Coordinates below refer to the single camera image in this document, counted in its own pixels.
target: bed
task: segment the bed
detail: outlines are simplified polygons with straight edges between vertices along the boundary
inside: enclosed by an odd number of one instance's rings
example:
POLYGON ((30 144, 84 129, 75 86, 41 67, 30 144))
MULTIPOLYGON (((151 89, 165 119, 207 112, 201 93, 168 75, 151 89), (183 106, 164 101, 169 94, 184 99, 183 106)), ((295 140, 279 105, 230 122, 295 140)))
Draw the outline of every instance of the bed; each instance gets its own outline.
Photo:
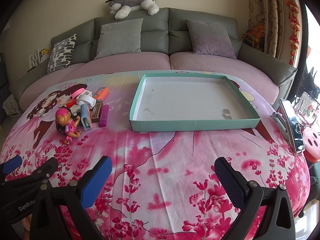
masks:
MULTIPOLYGON (((255 129, 138 133, 130 129, 129 111, 139 80, 147 72, 103 74, 48 88, 25 111, 3 145, 1 163, 15 155, 23 159, 7 179, 29 175, 55 157, 59 168, 50 181, 54 187, 64 186, 79 180, 106 155, 112 160, 112 173, 87 209, 106 239, 219 240, 240 212, 214 172, 215 159, 223 156, 247 180, 264 187, 285 184, 293 213, 298 215, 310 190, 306 160, 292 154, 269 117, 272 107, 255 90, 228 76, 259 114, 255 129), (81 130, 80 138, 69 146, 63 144, 55 111, 75 88, 95 92, 104 86, 109 88, 104 100, 109 105, 108 125, 81 130)), ((62 212, 77 235, 68 211, 62 208, 62 212)), ((254 236, 263 212, 261 207, 247 239, 254 236)))

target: pink doll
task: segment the pink doll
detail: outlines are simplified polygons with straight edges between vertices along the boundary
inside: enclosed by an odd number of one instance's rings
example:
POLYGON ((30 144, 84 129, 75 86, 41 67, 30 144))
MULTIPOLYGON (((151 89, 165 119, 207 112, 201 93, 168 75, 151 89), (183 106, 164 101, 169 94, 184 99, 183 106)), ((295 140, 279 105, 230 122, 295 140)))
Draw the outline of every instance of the pink doll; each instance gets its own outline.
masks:
POLYGON ((72 120, 70 109, 63 107, 57 110, 56 127, 62 134, 67 136, 64 140, 65 144, 69 144, 72 141, 72 137, 80 137, 80 131, 77 130, 79 122, 80 116, 72 120))

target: metal clip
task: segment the metal clip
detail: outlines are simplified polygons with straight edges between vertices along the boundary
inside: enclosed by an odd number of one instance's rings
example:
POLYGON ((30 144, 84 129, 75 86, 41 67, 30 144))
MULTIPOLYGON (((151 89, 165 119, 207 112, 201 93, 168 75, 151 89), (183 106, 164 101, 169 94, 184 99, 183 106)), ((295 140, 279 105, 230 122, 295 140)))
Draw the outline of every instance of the metal clip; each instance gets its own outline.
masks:
POLYGON ((286 141, 291 145, 294 153, 301 154, 305 147, 300 125, 290 101, 281 98, 280 109, 283 113, 282 115, 278 112, 273 112, 270 117, 276 123, 286 141))

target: teal box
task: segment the teal box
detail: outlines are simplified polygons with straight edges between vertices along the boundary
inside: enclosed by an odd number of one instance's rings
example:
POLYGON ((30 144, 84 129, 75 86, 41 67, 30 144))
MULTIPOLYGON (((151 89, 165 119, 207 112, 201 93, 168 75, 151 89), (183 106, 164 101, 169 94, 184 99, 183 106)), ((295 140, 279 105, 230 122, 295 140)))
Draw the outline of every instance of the teal box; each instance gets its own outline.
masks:
POLYGON ((260 121, 226 76, 202 73, 143 75, 129 119, 136 132, 244 129, 260 121))

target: stuffed animal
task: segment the stuffed animal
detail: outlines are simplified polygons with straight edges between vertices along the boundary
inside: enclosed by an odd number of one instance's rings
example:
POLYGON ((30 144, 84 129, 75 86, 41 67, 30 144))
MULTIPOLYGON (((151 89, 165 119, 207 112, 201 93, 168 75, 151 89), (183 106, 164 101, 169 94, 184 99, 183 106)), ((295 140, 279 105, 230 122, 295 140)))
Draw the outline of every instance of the stuffed animal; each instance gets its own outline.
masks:
POLYGON ((115 18, 126 18, 131 11, 147 10, 149 15, 155 15, 159 11, 155 0, 108 0, 110 14, 116 14, 115 18))

